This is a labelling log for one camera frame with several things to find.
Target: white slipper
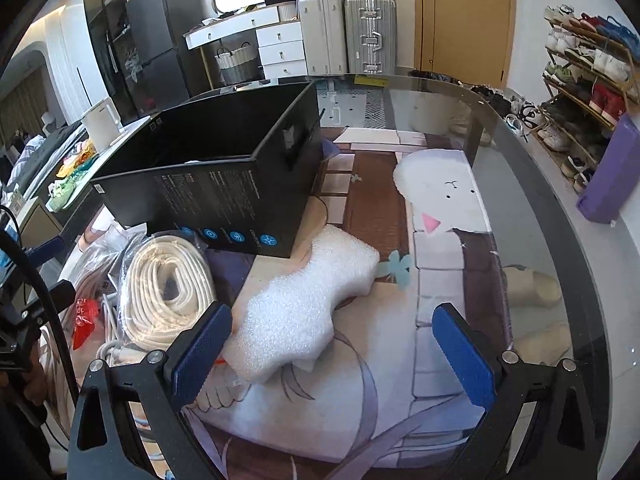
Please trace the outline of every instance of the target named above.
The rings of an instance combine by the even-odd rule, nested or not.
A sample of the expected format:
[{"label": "white slipper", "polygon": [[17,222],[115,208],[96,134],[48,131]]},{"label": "white slipper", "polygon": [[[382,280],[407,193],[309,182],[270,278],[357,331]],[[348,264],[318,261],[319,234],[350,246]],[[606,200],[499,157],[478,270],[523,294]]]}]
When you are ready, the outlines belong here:
[{"label": "white slipper", "polygon": [[509,306],[554,306],[562,298],[560,284],[553,276],[529,267],[503,267]]},{"label": "white slipper", "polygon": [[513,349],[524,362],[549,366],[555,366],[570,346],[567,323],[553,323],[541,332],[532,332],[513,342]]}]

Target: pink nose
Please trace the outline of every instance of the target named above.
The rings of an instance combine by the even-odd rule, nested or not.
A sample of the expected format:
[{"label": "pink nose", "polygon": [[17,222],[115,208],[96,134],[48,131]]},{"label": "pink nose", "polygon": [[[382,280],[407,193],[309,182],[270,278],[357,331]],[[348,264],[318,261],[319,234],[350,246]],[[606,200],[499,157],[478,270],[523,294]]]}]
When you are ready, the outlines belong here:
[{"label": "pink nose", "polygon": [[441,223],[440,220],[436,220],[433,216],[429,216],[425,213],[422,213],[422,222],[424,223],[424,228],[429,234],[433,233]]}]

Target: white foam packing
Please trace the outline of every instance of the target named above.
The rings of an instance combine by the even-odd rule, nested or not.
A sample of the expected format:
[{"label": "white foam packing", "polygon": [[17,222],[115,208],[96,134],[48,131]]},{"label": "white foam packing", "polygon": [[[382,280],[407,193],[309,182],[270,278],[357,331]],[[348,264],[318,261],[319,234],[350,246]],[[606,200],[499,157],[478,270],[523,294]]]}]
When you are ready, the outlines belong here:
[{"label": "white foam packing", "polygon": [[289,362],[308,365],[334,337],[335,307],[347,298],[369,294],[379,260],[373,247],[325,226],[314,238],[303,269],[271,280],[248,301],[246,315],[227,340],[222,357],[252,383],[266,381]]}]

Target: shoebox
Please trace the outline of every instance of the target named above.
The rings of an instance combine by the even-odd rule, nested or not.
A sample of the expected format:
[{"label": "shoebox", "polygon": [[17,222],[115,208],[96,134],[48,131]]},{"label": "shoebox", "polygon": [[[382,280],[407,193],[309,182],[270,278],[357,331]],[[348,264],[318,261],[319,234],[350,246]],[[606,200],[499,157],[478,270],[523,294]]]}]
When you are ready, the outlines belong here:
[{"label": "shoebox", "polygon": [[284,84],[159,113],[91,183],[121,225],[287,258],[321,158],[315,85]]}]

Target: metal screw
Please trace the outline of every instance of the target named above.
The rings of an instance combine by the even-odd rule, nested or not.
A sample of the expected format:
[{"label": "metal screw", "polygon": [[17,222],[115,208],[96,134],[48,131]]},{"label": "metal screw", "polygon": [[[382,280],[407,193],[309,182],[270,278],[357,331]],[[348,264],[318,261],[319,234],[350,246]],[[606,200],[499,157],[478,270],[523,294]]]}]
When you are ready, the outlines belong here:
[{"label": "metal screw", "polygon": [[567,372],[575,372],[575,363],[573,361],[571,361],[571,359],[563,359],[562,360],[562,367]]},{"label": "metal screw", "polygon": [[100,368],[102,368],[102,359],[96,359],[95,361],[91,361],[89,365],[89,370],[92,372],[97,372]]},{"label": "metal screw", "polygon": [[502,352],[502,360],[505,363],[509,363],[510,365],[514,365],[518,362],[518,354],[516,352],[512,352],[511,350],[505,350]]},{"label": "metal screw", "polygon": [[146,355],[146,360],[153,365],[162,361],[163,358],[164,352],[162,350],[154,350],[153,352],[149,352],[149,354]]}]

